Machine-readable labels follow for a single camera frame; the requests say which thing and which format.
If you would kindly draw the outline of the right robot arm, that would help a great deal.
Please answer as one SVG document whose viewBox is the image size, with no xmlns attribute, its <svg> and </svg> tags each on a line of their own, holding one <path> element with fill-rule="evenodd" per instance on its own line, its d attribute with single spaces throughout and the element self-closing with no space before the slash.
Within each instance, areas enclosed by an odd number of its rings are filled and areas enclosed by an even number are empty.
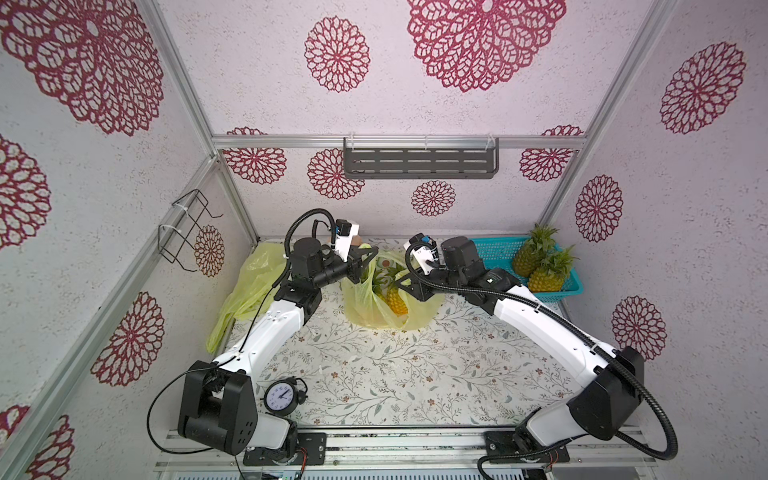
<svg viewBox="0 0 768 480">
<path fill-rule="evenodd" d="M 437 293 L 461 296 L 527 336 L 576 382 L 574 394 L 535 410 L 516 426 L 518 453 L 542 453 L 586 435 L 610 440 L 646 400 L 638 352 L 617 350 L 555 313 L 517 276 L 487 267 L 472 240 L 454 237 L 436 244 L 416 235 L 404 248 L 408 272 L 398 282 L 400 290 L 419 301 Z"/>
</svg>

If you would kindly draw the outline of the avocado print green plastic bag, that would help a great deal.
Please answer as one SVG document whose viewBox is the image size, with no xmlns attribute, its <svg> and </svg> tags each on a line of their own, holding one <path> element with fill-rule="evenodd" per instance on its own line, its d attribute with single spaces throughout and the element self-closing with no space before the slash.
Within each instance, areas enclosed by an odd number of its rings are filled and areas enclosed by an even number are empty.
<svg viewBox="0 0 768 480">
<path fill-rule="evenodd" d="M 380 250 L 363 270 L 359 283 L 341 282 L 344 313 L 347 319 L 368 329 L 402 331 L 427 327 L 445 301 L 436 294 L 421 302 L 395 283 L 408 274 L 403 252 Z"/>
</svg>

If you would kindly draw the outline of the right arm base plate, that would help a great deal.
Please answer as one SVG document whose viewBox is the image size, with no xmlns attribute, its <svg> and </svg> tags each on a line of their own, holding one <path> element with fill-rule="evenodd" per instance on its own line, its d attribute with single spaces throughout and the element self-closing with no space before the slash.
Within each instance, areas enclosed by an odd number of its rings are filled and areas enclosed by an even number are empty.
<svg viewBox="0 0 768 480">
<path fill-rule="evenodd" d="M 571 438 L 560 440 L 552 445 L 541 445 L 533 437 L 516 430 L 489 430 L 483 434 L 486 456 L 491 463 L 523 462 L 549 463 L 554 454 L 565 454 Z"/>
</svg>

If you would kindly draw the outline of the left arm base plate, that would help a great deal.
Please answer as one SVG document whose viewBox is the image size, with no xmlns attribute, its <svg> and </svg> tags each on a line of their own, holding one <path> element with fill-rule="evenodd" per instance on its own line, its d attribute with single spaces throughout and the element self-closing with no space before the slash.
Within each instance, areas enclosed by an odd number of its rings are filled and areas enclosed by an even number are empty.
<svg viewBox="0 0 768 480">
<path fill-rule="evenodd" d="M 327 435 L 299 432 L 279 449 L 247 447 L 243 463 L 253 467 L 321 466 L 325 463 Z"/>
</svg>

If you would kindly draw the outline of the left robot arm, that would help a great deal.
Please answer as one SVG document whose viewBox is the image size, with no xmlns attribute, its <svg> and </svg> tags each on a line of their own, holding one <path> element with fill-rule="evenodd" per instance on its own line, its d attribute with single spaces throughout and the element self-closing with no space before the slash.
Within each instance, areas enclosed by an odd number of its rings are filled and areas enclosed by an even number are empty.
<svg viewBox="0 0 768 480">
<path fill-rule="evenodd" d="M 266 313 L 235 346 L 211 362 L 190 367 L 179 411 L 181 437 L 233 456 L 257 448 L 286 458 L 296 454 L 297 427 L 259 412 L 255 380 L 315 313 L 322 289 L 343 279 L 359 283 L 378 254 L 376 247 L 349 245 L 326 254 L 327 248 L 315 238 L 298 240 Z"/>
</svg>

